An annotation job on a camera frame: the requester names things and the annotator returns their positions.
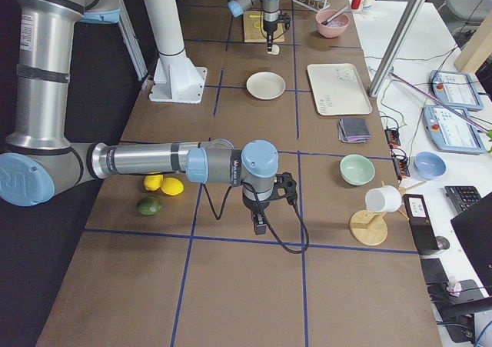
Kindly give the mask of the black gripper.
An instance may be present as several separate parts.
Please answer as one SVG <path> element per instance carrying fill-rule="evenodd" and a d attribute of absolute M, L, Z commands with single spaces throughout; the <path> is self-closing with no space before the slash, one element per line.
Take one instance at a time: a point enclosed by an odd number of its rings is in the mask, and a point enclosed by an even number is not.
<path fill-rule="evenodd" d="M 242 198 L 250 209 L 255 235 L 264 235 L 267 230 L 267 217 L 264 210 L 273 201 L 286 199 L 293 208 L 297 207 L 297 183 L 290 172 L 276 174 L 272 178 L 253 178 L 254 185 L 242 182 Z"/>
<path fill-rule="evenodd" d="M 285 30 L 288 30 L 290 28 L 291 17 L 287 13 L 281 11 L 262 11 L 261 14 L 263 29 L 266 34 L 267 51 L 271 52 L 273 50 L 274 33 L 277 31 L 280 24 L 284 26 Z"/>

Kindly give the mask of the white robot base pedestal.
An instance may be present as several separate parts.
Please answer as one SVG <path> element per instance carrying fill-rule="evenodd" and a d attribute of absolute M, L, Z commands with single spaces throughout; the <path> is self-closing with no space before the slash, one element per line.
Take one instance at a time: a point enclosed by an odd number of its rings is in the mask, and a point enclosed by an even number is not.
<path fill-rule="evenodd" d="M 176 0 L 144 0 L 158 49 L 153 102 L 198 104 L 208 70 L 187 56 Z"/>

